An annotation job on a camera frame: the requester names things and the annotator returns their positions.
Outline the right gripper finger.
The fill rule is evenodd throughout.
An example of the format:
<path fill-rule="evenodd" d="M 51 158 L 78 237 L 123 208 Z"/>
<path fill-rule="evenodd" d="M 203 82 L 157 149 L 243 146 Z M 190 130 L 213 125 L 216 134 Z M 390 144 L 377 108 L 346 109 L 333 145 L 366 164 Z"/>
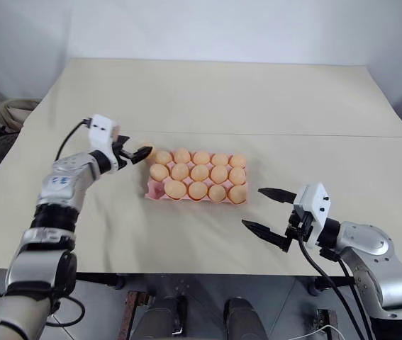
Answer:
<path fill-rule="evenodd" d="M 270 228 L 265 227 L 257 222 L 252 222 L 248 220 L 242 220 L 244 226 L 251 231 L 254 235 L 259 237 L 260 239 L 269 242 L 281 250 L 288 250 L 290 247 L 290 239 L 287 237 L 283 237 L 279 234 L 276 234 L 270 230 Z"/>
<path fill-rule="evenodd" d="M 259 188 L 257 191 L 262 195 L 279 203 L 294 204 L 296 198 L 296 193 L 285 191 L 279 188 Z"/>

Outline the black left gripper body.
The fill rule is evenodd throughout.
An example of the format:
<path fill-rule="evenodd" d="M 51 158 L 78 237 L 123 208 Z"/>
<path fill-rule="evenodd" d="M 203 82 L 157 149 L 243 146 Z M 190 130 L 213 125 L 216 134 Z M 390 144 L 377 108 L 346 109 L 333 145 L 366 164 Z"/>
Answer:
<path fill-rule="evenodd" d="M 118 163 L 118 168 L 125 167 L 127 165 L 128 161 L 130 161 L 130 160 L 125 157 L 126 151 L 123 149 L 123 146 L 117 144 L 115 141 L 112 143 L 112 150 L 113 150 L 113 155 L 116 158 L 116 161 Z"/>

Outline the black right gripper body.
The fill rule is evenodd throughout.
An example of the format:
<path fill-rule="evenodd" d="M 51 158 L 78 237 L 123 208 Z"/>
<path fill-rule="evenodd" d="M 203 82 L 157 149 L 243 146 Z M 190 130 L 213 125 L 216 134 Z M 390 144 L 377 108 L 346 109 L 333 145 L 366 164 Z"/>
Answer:
<path fill-rule="evenodd" d="M 303 242 L 307 242 L 311 235 L 313 229 L 313 215 L 310 212 L 303 212 L 301 216 L 298 215 L 295 209 L 291 211 L 289 216 L 288 226 L 285 231 L 286 241 L 286 251 L 292 241 L 298 241 L 301 239 Z"/>

